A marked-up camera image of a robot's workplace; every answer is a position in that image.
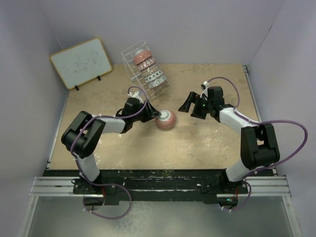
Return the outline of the brown lattice pattern bowl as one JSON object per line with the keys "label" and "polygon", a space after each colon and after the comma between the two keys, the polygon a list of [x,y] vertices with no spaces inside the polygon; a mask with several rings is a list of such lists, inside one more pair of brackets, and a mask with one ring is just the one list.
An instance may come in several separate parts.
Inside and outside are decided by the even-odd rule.
{"label": "brown lattice pattern bowl", "polygon": [[147,68],[141,70],[140,72],[141,72],[141,76],[142,76],[142,77],[147,77],[147,76],[153,74],[154,72],[156,72],[156,71],[158,71],[158,70],[160,70],[159,65],[157,65],[157,64],[152,64],[152,65],[150,65],[149,67],[147,67]]}

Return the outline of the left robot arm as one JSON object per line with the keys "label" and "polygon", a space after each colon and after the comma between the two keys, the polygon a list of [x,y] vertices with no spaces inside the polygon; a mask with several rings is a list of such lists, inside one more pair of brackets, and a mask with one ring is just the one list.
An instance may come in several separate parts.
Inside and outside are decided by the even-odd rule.
{"label": "left robot arm", "polygon": [[102,175],[97,167],[94,150],[105,133],[124,134],[137,121],[142,123],[161,115],[148,100],[130,97],[113,116],[81,111],[63,133],[61,142],[74,157],[79,175],[85,180],[84,188],[91,194],[101,190]]}

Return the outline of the blue triangle pattern bowl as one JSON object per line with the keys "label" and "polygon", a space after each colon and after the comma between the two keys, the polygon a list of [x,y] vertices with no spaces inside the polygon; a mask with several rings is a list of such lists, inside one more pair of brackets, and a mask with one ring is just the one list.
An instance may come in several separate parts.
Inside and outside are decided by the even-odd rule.
{"label": "blue triangle pattern bowl", "polygon": [[142,71],[142,70],[148,68],[149,66],[151,66],[154,63],[156,63],[156,60],[151,56],[151,57],[145,59],[144,61],[140,62],[137,65],[137,68],[138,68],[139,71]]}

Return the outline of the black floral pattern bowl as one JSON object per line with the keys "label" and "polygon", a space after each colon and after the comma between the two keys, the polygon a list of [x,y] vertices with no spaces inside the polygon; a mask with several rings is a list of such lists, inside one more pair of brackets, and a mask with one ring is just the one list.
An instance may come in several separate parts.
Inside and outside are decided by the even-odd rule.
{"label": "black floral pattern bowl", "polygon": [[166,81],[166,77],[159,77],[151,82],[148,83],[148,87],[150,89],[153,89],[154,87],[159,86],[160,84],[162,84],[164,81]]}

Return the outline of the grey medallion pattern bowl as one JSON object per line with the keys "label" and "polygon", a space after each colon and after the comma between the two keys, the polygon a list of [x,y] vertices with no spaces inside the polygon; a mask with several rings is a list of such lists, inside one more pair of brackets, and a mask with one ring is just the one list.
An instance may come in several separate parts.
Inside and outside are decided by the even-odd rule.
{"label": "grey medallion pattern bowl", "polygon": [[141,62],[145,61],[150,56],[152,56],[152,53],[149,50],[139,49],[135,52],[134,59],[133,59],[134,64],[138,65]]}

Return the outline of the white wire dish rack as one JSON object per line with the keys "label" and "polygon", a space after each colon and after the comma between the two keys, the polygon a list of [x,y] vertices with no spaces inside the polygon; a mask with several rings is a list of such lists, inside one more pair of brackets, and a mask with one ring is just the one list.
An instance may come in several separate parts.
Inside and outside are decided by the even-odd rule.
{"label": "white wire dish rack", "polygon": [[145,77],[141,76],[141,72],[138,70],[137,65],[135,65],[134,61],[133,61],[135,52],[139,49],[149,50],[152,53],[150,48],[147,46],[146,42],[144,40],[142,40],[136,44],[133,44],[129,48],[123,50],[121,52],[121,56],[123,59],[125,70],[127,72],[127,75],[129,77],[130,81],[135,86],[142,88],[145,91],[148,98],[150,100],[153,100],[153,99],[157,98],[159,95],[161,95],[163,92],[167,91],[170,88],[170,84],[168,82],[168,79],[167,79],[165,73],[163,72],[163,70],[159,66],[160,70],[163,72],[163,75],[160,77],[166,77],[166,81],[164,81],[159,86],[154,87],[153,89],[150,89],[148,87],[148,83],[145,82]]}

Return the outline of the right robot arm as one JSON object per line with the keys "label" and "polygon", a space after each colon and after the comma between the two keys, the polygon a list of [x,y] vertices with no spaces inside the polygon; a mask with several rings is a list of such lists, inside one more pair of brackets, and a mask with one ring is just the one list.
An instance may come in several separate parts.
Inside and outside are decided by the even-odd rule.
{"label": "right robot arm", "polygon": [[226,104],[221,87],[202,87],[202,94],[190,92],[184,104],[178,109],[187,113],[194,104],[191,117],[205,119],[209,114],[220,123],[240,135],[240,159],[221,173],[220,189],[231,193],[237,183],[258,167],[267,167],[280,159],[275,129],[272,124],[258,124],[249,118],[242,119],[231,104]]}

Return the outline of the red diamond dot bowl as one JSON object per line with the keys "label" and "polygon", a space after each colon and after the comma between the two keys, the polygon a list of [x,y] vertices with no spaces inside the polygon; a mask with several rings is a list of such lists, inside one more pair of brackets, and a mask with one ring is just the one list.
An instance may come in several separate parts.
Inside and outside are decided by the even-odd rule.
{"label": "red diamond dot bowl", "polygon": [[156,80],[162,75],[163,75],[163,72],[161,70],[155,71],[154,73],[145,77],[145,82],[150,83],[151,81]]}

